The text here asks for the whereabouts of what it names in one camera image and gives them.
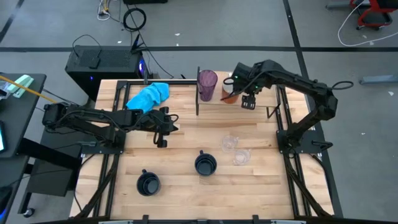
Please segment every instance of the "red chair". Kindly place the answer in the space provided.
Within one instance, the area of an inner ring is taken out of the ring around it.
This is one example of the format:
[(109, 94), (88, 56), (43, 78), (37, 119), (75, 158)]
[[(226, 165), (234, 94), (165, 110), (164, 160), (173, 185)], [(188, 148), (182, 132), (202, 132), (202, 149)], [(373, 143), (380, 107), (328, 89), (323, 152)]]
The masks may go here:
[[(356, 0), (351, 0), (349, 4), (352, 8), (358, 6)], [(388, 26), (392, 23), (389, 15), (398, 9), (398, 0), (369, 0), (370, 6), (361, 5), (358, 8), (360, 15), (357, 30), (363, 27), (373, 27), (378, 30), (380, 27)]]

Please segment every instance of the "computer tower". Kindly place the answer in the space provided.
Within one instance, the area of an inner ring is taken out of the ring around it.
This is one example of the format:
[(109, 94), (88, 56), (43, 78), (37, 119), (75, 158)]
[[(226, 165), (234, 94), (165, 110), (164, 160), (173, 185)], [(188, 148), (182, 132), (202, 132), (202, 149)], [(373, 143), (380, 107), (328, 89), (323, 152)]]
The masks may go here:
[(76, 45), (65, 71), (93, 101), (101, 80), (153, 78), (140, 51), (119, 46)]

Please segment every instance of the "clear plastic cup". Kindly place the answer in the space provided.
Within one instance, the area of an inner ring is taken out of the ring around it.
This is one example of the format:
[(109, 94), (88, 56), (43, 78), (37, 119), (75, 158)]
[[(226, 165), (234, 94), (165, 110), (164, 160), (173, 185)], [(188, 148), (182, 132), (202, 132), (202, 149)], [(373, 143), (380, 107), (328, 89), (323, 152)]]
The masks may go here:
[(249, 162), (251, 149), (238, 149), (235, 151), (234, 165), (242, 166)]
[(223, 138), (223, 142), (221, 143), (222, 149), (224, 152), (233, 152), (235, 150), (236, 145), (238, 144), (237, 137), (227, 135)]

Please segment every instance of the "gray floor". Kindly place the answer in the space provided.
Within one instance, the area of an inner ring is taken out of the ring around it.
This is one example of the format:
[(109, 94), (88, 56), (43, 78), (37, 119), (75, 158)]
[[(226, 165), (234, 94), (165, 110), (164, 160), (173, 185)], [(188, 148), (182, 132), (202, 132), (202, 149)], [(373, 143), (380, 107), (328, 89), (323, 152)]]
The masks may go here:
[[(16, 0), (0, 2), (0, 26), (13, 12)], [(290, 0), (298, 37), (303, 47), (342, 47), (337, 30), (349, 10), (327, 11), (327, 0)], [(91, 34), (102, 45), (129, 45), (130, 35), (112, 20), (96, 19), (99, 2), (94, 0), (26, 0), (0, 47), (70, 47), (82, 34)], [(150, 46), (257, 45), (293, 46), (283, 2), (280, 0), (170, 0), (167, 4), (140, 5), (148, 16), (142, 34)], [(119, 3), (111, 2), (117, 18)], [(356, 31), (357, 15), (348, 20), (341, 36), (347, 43), (379, 38), (398, 31), (398, 22), (379, 32)], [(397, 47), (398, 39), (375, 42), (363, 47)], [(93, 45), (90, 39), (79, 44)], [(153, 52), (170, 73), (193, 78), (197, 66), (212, 70), (233, 70), (237, 62), (253, 64), (267, 58), (299, 73), (294, 52)], [(15, 73), (45, 73), (45, 88), (76, 103), (87, 100), (84, 92), (65, 73), (69, 53), (0, 53), (0, 70)], [(398, 53), (304, 53), (310, 78), (329, 85), (340, 80), (357, 82), (364, 75), (397, 73)], [(153, 72), (167, 75), (153, 59), (146, 61)], [(336, 91), (338, 114), (324, 122), (329, 152), (345, 217), (398, 221), (398, 86), (361, 86)], [(38, 107), (47, 103), (40, 100)], [(43, 127), (42, 112), (36, 110), (26, 137), (39, 142)], [(29, 218), (16, 214), (25, 184), (19, 189), (7, 223), (35, 223), (65, 219), (72, 195), (65, 198), (34, 195), (30, 207), (37, 213)]]

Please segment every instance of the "chair wheel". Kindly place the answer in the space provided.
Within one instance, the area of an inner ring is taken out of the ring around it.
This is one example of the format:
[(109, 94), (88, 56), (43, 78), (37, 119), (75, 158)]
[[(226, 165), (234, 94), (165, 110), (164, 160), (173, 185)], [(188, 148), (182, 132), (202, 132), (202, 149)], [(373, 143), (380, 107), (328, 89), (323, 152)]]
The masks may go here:
[(35, 209), (34, 208), (28, 208), (25, 213), (24, 213), (24, 217), (25, 218), (29, 218), (31, 217), (33, 214), (35, 213)]

